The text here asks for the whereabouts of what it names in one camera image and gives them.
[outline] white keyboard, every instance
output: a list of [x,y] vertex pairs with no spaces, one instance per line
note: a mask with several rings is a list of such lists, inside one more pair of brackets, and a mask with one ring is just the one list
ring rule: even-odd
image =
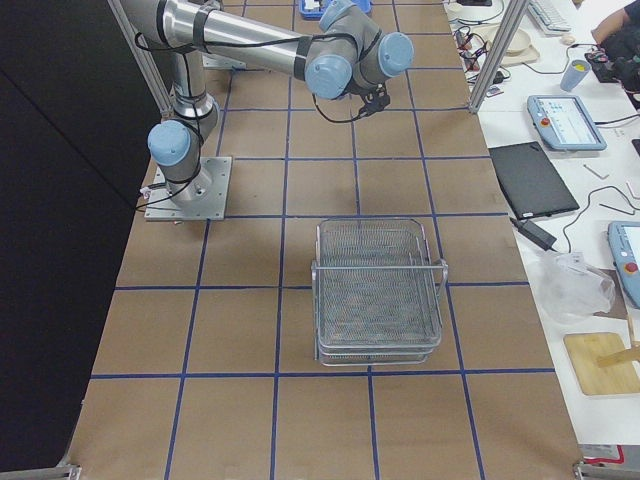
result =
[[529,0],[528,10],[534,22],[547,35],[562,35],[571,31],[571,25],[558,13],[553,0]]

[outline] laptop charger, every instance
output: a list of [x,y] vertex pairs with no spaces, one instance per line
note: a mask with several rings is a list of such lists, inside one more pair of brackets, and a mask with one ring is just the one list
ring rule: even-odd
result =
[[525,220],[523,222],[519,222],[515,218],[510,218],[513,226],[516,227],[516,230],[520,232],[524,237],[531,240],[537,246],[539,246],[543,250],[553,250],[553,244],[556,242],[556,237],[551,235],[545,229],[539,227],[531,220]]

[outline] grid floor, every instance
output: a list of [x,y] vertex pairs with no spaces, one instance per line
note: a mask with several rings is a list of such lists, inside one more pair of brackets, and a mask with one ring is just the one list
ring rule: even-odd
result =
[[[225,5],[318,33],[288,0]],[[389,109],[355,124],[323,120],[282,74],[208,73],[222,115],[204,154],[234,158],[227,219],[135,219],[71,446],[85,478],[572,478],[576,440],[444,9],[372,17],[416,59]],[[358,101],[321,106],[345,118]],[[315,227],[345,215],[414,218],[448,261],[426,363],[313,360]]]

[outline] blue box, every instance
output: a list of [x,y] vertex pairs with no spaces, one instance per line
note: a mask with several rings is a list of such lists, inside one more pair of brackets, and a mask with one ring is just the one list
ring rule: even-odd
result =
[[[329,5],[331,0],[323,0],[323,1],[316,0],[316,1],[318,1],[318,3],[324,3],[326,6],[312,8],[312,9],[305,9],[304,8],[305,0],[298,0],[298,8],[300,9],[300,14],[302,15],[302,18],[304,18],[305,20],[320,20],[320,17],[322,17],[322,14],[326,10],[326,7]],[[355,3],[356,6],[360,7],[360,10],[362,10],[364,13],[369,13],[371,11],[370,0],[351,0],[351,1]]]

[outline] blue joint cap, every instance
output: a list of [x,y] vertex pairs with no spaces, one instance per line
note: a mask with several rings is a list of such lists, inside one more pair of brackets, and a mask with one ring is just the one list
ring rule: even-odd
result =
[[329,30],[333,22],[335,22],[342,13],[350,7],[353,7],[355,3],[351,0],[331,0],[329,6],[322,14],[320,21],[318,22],[318,26],[320,30],[326,32]]
[[180,122],[167,120],[151,129],[147,145],[159,165],[172,167],[187,155],[191,146],[191,136],[187,127]]
[[395,77],[413,63],[413,43],[404,33],[393,32],[380,41],[378,64],[387,77]]
[[321,55],[307,65],[304,80],[320,98],[339,97],[351,79],[351,64],[340,55]]

